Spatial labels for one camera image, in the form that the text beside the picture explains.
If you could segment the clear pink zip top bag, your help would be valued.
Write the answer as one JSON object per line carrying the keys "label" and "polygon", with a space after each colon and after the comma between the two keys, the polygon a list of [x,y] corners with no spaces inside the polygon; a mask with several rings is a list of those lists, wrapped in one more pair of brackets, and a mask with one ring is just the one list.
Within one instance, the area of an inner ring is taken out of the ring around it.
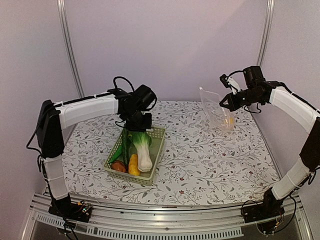
{"label": "clear pink zip top bag", "polygon": [[234,127],[227,127],[225,119],[234,115],[226,108],[219,105],[221,96],[215,92],[204,90],[199,87],[199,95],[203,110],[212,128],[218,128],[223,131],[232,131]]}

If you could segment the yellow lemon toy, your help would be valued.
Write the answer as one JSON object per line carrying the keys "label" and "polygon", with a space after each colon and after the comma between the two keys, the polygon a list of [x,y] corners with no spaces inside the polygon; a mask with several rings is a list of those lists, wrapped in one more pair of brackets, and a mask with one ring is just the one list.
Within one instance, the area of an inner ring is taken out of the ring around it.
{"label": "yellow lemon toy", "polygon": [[235,119],[233,117],[227,117],[224,119],[225,126],[233,128],[235,126]]}

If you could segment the green bok choy toy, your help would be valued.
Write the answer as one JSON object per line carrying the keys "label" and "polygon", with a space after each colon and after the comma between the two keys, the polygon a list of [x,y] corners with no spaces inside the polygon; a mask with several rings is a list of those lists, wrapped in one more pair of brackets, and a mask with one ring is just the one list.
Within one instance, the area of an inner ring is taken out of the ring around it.
{"label": "green bok choy toy", "polygon": [[131,139],[137,151],[138,169],[143,173],[149,172],[153,168],[149,150],[152,143],[151,137],[146,131],[132,131]]}

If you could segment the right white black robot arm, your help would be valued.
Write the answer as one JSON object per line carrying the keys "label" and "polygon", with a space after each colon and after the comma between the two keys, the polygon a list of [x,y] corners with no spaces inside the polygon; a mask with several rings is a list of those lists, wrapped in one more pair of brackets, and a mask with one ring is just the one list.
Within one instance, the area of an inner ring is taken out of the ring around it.
{"label": "right white black robot arm", "polygon": [[280,181],[268,189],[263,196],[263,203],[258,213],[262,218],[274,214],[282,201],[294,190],[302,187],[320,165],[320,111],[290,91],[283,82],[258,80],[252,86],[242,90],[232,79],[222,81],[231,89],[219,103],[231,112],[251,104],[270,104],[288,115],[288,124],[283,119],[277,130],[283,134],[278,137],[280,146],[292,157],[297,155]]}

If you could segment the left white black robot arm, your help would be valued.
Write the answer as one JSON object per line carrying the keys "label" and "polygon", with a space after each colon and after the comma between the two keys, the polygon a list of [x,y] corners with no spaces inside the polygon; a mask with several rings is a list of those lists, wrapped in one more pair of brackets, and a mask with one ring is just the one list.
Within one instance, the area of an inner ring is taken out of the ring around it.
{"label": "left white black robot arm", "polygon": [[62,131],[70,126],[106,115],[119,115],[130,131],[151,128],[150,110],[157,102],[156,94],[145,85],[132,92],[120,88],[75,100],[42,103],[36,127],[41,152],[41,168],[48,185],[52,205],[63,216],[74,213],[62,166],[65,144]]}

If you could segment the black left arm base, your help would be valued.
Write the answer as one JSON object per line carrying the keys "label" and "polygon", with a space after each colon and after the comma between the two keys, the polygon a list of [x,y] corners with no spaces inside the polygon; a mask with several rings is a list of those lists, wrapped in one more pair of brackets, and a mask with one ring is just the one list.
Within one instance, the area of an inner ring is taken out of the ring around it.
{"label": "black left arm base", "polygon": [[62,217],[67,220],[88,223],[92,214],[92,205],[84,203],[72,203],[70,200],[52,201],[48,212],[52,215]]}

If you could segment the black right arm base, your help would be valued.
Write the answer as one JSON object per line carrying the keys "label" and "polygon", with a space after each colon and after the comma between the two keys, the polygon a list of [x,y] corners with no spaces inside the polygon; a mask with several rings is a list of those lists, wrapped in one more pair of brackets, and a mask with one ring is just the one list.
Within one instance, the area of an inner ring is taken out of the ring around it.
{"label": "black right arm base", "polygon": [[240,209],[245,223],[252,223],[256,221],[262,221],[273,217],[278,217],[285,213],[282,205],[276,207],[267,208],[263,203],[257,203],[253,200],[244,202]]}

